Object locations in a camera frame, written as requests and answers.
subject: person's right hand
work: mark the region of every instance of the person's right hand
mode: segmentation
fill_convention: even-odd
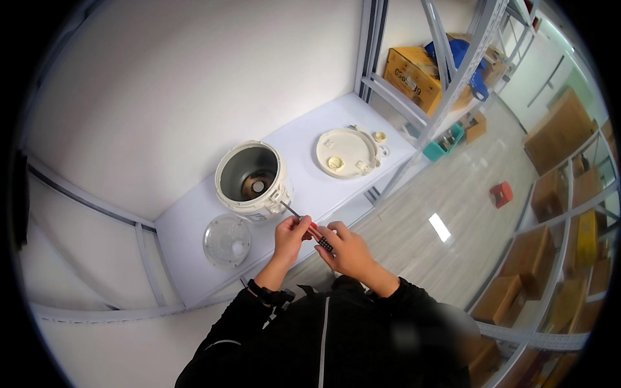
[[[327,228],[319,227],[319,232],[332,245],[332,252],[320,245],[315,249],[331,269],[362,282],[382,298],[399,288],[399,278],[375,262],[364,239],[349,231],[344,223],[330,222]]]
[[[316,245],[315,249],[334,271],[365,282],[376,269],[377,263],[373,260],[365,241],[349,231],[343,222],[330,222],[328,227],[319,227],[319,232],[332,245],[333,250],[330,253],[320,245]]]

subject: blue plastic bag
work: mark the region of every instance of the blue plastic bag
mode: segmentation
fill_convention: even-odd
[[[451,48],[451,52],[453,53],[455,68],[460,68],[461,62],[464,60],[466,52],[468,51],[468,47],[470,47],[470,43],[463,39],[453,39],[448,42],[448,46]],[[433,46],[433,42],[426,45],[425,50],[429,55],[431,55],[433,60],[438,63],[438,59],[435,57],[435,47]],[[483,61],[481,61],[479,66],[477,66],[474,70],[474,74],[470,77],[468,85],[472,88],[472,95],[474,98],[479,101],[485,101],[489,97],[489,93],[487,91],[487,86],[483,83],[483,75],[480,70],[485,70],[485,63]]]

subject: black wristband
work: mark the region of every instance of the black wristband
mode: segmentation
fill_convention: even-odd
[[[274,292],[265,287],[259,287],[255,283],[254,279],[250,279],[248,281],[248,289],[252,291],[254,295],[259,299],[259,301],[263,304],[273,305],[273,296]]]

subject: reflective stripe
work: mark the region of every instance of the reflective stripe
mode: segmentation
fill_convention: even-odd
[[[321,354],[319,356],[319,384],[317,387],[323,388],[324,386],[324,363],[325,363],[325,332],[328,330],[328,303],[330,297],[325,298],[325,312],[324,312],[324,332],[321,334]]]
[[[214,346],[217,343],[223,343],[223,342],[231,342],[231,343],[236,343],[238,345],[241,345],[241,343],[237,342],[237,341],[233,341],[233,340],[220,340],[220,341],[216,341],[213,344],[209,345],[207,348],[204,348],[203,351],[209,349],[210,347]]]

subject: red plastic stool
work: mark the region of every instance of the red plastic stool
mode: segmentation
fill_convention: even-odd
[[[496,198],[496,208],[500,209],[502,206],[505,206],[513,199],[513,191],[511,191],[511,186],[509,183],[503,182],[489,190],[489,193],[492,194]]]

